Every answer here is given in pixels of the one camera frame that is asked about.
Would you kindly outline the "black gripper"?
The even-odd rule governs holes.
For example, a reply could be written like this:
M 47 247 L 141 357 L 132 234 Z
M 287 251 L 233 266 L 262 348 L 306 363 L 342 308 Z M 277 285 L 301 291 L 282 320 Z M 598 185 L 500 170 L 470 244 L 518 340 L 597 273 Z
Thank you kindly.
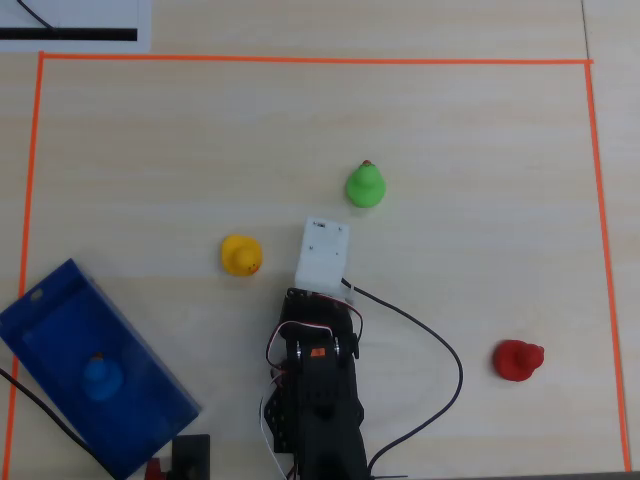
M 331 330 L 353 330 L 353 318 L 363 326 L 360 312 L 346 301 L 297 288 L 286 291 L 280 314 L 281 323 L 314 324 Z

